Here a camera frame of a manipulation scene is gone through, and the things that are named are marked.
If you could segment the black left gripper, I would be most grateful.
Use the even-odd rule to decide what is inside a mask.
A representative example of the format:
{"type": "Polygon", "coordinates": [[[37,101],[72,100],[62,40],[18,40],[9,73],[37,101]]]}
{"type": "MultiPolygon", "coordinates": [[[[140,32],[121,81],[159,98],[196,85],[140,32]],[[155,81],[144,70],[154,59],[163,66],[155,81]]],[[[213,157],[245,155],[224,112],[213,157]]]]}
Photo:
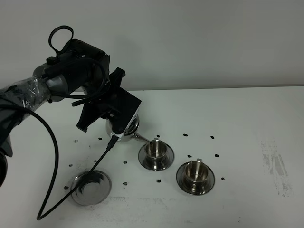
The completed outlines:
{"type": "Polygon", "coordinates": [[[112,131],[121,134],[126,129],[141,100],[120,87],[125,71],[116,68],[109,75],[109,90],[90,102],[85,102],[77,128],[87,132],[88,127],[99,118],[110,120],[112,131]]]}

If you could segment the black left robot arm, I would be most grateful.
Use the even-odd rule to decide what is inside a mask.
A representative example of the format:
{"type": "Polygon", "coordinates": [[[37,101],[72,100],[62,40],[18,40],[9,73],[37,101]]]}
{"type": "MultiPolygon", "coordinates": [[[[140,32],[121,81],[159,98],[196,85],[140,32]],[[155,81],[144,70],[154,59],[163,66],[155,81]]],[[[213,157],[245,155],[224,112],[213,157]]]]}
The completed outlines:
{"type": "Polygon", "coordinates": [[[37,110],[45,102],[74,99],[83,107],[77,128],[86,132],[97,119],[107,121],[110,135],[128,140],[137,131],[140,99],[121,87],[125,71],[109,71],[110,56],[83,41],[68,41],[33,76],[0,91],[1,105],[37,110]]]}

